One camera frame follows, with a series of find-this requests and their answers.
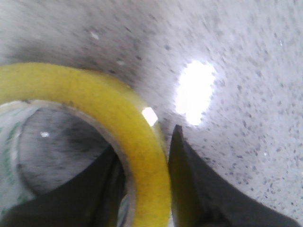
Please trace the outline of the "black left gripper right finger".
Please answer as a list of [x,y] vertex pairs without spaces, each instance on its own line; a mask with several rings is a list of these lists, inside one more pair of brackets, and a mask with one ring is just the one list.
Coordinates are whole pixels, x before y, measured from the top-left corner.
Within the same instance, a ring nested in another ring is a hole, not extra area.
[[169,150],[176,227],[298,227],[294,219],[245,195],[218,175],[176,125]]

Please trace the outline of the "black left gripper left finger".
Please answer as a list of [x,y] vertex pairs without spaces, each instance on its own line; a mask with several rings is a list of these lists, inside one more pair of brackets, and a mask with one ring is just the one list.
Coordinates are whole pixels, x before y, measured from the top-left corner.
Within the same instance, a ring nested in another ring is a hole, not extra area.
[[8,210],[2,227],[115,227],[125,175],[112,146],[81,173]]

